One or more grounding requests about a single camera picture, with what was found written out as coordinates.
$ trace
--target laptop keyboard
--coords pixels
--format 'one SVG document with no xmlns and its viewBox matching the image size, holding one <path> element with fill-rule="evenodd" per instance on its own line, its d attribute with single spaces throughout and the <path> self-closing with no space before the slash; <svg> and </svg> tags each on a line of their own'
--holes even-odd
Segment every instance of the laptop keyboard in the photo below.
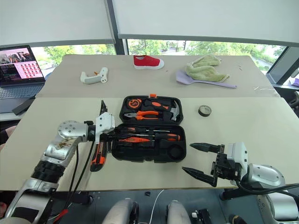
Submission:
<svg viewBox="0 0 299 224">
<path fill-rule="evenodd" d="M 27 98 L 36 95 L 41 89 L 42 85 L 33 86 L 19 86 L 12 88 L 1 88 L 0 99 L 14 99 L 14 98 Z"/>
</svg>

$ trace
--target floor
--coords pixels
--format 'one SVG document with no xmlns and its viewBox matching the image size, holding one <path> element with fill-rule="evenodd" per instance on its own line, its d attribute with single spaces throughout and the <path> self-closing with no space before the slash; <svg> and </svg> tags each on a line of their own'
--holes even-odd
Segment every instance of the floor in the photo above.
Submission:
<svg viewBox="0 0 299 224">
<path fill-rule="evenodd" d="M 139 204 L 139 222 L 149 223 L 154 201 L 161 190 L 148 190 L 150 196 L 145 195 L 145 190 L 132 191 L 106 191 L 91 192 L 94 202 L 90 206 L 72 204 L 69 213 L 64 216 L 61 224 L 100 224 L 111 207 L 124 198 L 130 197 Z M 258 210 L 255 196 L 245 196 L 228 201 L 221 201 L 221 189 L 190 189 L 190 190 L 165 190 L 157 200 L 152 224 L 165 224 L 166 206 L 172 200 L 180 201 L 188 214 L 195 210 L 208 209 L 213 224 L 228 223 L 230 214 L 238 214 L 248 224 L 263 224 Z M 58 201 L 53 207 L 53 214 L 63 207 L 64 202 Z"/>
</svg>

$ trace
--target black tool case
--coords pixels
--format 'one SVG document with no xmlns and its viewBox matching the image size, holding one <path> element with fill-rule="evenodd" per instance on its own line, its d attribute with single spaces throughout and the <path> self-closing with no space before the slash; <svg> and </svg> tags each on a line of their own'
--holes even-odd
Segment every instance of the black tool case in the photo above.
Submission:
<svg viewBox="0 0 299 224">
<path fill-rule="evenodd" d="M 129 108 L 128 103 L 131 100 L 141 101 L 139 108 L 132 109 Z M 176 120 L 171 120 L 172 113 L 168 111 L 160 111 L 157 108 L 151 105 L 151 102 L 163 104 L 169 107 L 175 107 L 177 103 L 179 107 L 179 113 Z M 128 118 L 124 114 L 126 113 L 136 113 L 138 111 L 158 111 L 158 115 L 144 115 L 148 118 L 157 118 L 158 119 L 142 119 L 137 120 L 136 118 Z M 165 162 L 179 162 L 183 160 L 186 156 L 186 138 L 185 132 L 179 124 L 183 120 L 182 105 L 179 99 L 171 97 L 157 97 L 154 94 L 148 96 L 128 96 L 124 99 L 120 118 L 123 124 L 120 124 L 115 128 L 116 134 L 128 134 L 131 133 L 128 131 L 128 128 L 145 128 L 146 132 L 136 133 L 136 134 L 148 134 L 155 135 L 156 133 L 165 133 L 165 134 L 176 134 L 180 136 L 178 141 L 172 141 L 167 139 L 158 139 L 156 140 L 155 136 L 146 137 L 150 142 L 142 143 L 131 143 L 131 142 L 120 142 L 118 140 L 113 141 L 112 145 L 112 155 L 118 160 L 127 160 L 134 162 L 143 162 L 154 161 L 159 163 Z M 154 130 L 165 130 L 170 131 L 166 132 L 155 132 Z"/>
</svg>

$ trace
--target table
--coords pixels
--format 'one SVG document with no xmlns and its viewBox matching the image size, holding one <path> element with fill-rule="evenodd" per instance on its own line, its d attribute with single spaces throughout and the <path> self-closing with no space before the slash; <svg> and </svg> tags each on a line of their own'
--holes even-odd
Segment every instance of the table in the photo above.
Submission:
<svg viewBox="0 0 299 224">
<path fill-rule="evenodd" d="M 215 66 L 222 74 L 230 74 L 225 82 L 237 89 L 195 83 L 184 85 L 176 81 L 176 71 L 200 56 L 158 56 L 165 66 L 159 70 L 137 70 L 133 56 L 65 55 L 37 97 L 97 97 L 125 98 L 129 95 L 149 95 L 177 98 L 198 97 L 279 97 L 266 76 L 249 56 L 219 56 Z M 92 85 L 80 81 L 82 71 L 92 76 L 107 67 L 108 82 Z"/>
<path fill-rule="evenodd" d="M 21 120 L 25 113 L 15 115 L 14 113 L 0 113 L 0 121 Z"/>
<path fill-rule="evenodd" d="M 116 125 L 123 98 L 104 98 Z M 181 167 L 191 167 L 210 173 L 216 154 L 199 152 L 190 143 L 228 144 L 244 141 L 249 163 L 269 164 L 279 169 L 286 183 L 298 182 L 299 119 L 283 98 L 181 98 L 187 156 L 178 163 L 118 161 L 108 154 L 99 172 L 86 171 L 78 190 L 125 190 L 209 188 Z M 212 114 L 201 117 L 200 105 L 209 105 Z M 100 109 L 99 98 L 37 98 L 20 121 L 5 148 L 0 153 L 0 190 L 18 190 L 39 162 L 40 156 L 57 134 L 58 125 L 69 119 L 83 122 L 94 120 Z M 82 170 L 91 143 L 79 144 L 79 166 Z M 59 182 L 59 191 L 69 188 L 75 158 Z M 218 188 L 232 187 L 219 179 Z"/>
</svg>

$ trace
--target open tool box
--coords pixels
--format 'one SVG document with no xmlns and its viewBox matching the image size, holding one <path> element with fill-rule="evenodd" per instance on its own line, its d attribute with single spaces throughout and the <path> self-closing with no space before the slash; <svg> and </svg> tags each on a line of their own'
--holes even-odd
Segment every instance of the open tool box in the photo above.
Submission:
<svg viewBox="0 0 299 224">
<path fill-rule="evenodd" d="M 124 99 L 116 134 L 134 134 L 113 142 L 112 155 L 135 162 L 179 162 L 186 156 L 180 100 L 171 97 L 128 96 Z"/>
</svg>

